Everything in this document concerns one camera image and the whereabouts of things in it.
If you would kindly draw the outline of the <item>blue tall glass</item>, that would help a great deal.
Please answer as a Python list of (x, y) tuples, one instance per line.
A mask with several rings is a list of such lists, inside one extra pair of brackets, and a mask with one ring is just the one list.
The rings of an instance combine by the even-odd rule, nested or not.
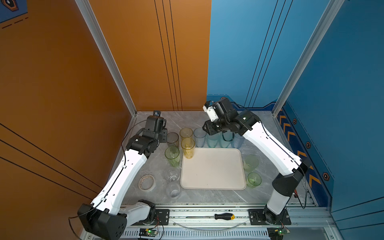
[(243, 136), (240, 136), (239, 134), (235, 134), (231, 145), (233, 148), (240, 149), (244, 141), (245, 141), (245, 138)]

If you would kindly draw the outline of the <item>light blue glass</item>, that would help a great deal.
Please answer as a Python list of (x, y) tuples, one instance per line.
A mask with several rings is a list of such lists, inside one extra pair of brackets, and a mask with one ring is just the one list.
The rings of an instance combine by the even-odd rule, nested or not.
[(194, 130), (194, 138), (197, 148), (203, 148), (206, 141), (207, 133), (203, 130), (203, 128), (196, 128)]

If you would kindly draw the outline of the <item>yellow tall glass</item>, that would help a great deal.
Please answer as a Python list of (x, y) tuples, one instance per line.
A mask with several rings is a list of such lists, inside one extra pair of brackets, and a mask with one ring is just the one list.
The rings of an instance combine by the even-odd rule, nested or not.
[(187, 138), (193, 138), (193, 130), (191, 128), (182, 128), (180, 130), (180, 137), (182, 140), (187, 139)]

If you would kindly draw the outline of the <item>yellow ribbed glass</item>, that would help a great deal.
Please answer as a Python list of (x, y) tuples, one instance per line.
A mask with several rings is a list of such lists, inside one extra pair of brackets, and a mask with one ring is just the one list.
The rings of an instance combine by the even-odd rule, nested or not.
[(185, 158), (191, 159), (194, 156), (195, 146), (195, 140), (192, 138), (185, 138), (182, 140), (182, 149)]

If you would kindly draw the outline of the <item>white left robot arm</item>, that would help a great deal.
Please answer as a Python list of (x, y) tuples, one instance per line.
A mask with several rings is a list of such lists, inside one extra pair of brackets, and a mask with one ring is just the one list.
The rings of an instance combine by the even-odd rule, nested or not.
[(123, 199), (140, 168), (161, 143), (167, 142), (167, 121), (160, 111), (154, 111), (146, 120), (144, 128), (130, 138), (123, 147), (123, 158), (115, 172), (92, 200), (90, 205), (80, 206), (77, 217), (84, 229), (104, 240), (118, 240), (126, 226), (137, 222), (150, 224), (155, 219), (156, 205), (140, 200), (120, 213)]

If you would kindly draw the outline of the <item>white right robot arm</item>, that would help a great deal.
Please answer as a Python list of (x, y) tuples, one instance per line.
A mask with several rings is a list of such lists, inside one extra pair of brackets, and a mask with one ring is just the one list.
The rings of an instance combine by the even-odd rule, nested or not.
[(307, 162), (302, 161), (269, 133), (256, 114), (248, 109), (239, 113), (228, 98), (222, 98), (215, 103), (207, 101), (203, 110), (210, 118), (203, 125), (207, 134), (239, 134), (275, 165), (279, 174), (273, 180), (274, 190), (263, 210), (263, 216), (269, 225), (281, 224), (287, 212), (288, 201), (306, 176), (309, 168)]

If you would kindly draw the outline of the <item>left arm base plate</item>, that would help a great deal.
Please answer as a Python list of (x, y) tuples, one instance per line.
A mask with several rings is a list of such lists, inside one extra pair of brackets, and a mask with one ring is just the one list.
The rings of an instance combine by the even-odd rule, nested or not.
[(135, 223), (134, 226), (154, 226), (158, 223), (158, 220), (161, 222), (161, 224), (163, 224), (163, 226), (167, 226), (169, 224), (169, 218), (170, 218), (169, 209), (156, 209), (153, 220), (139, 221)]

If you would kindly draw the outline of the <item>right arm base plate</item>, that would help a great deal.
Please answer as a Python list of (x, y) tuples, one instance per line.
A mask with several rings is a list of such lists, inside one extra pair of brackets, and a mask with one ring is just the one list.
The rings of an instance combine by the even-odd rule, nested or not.
[(287, 209), (276, 215), (268, 209), (249, 209), (249, 219), (251, 225), (291, 225), (291, 219)]

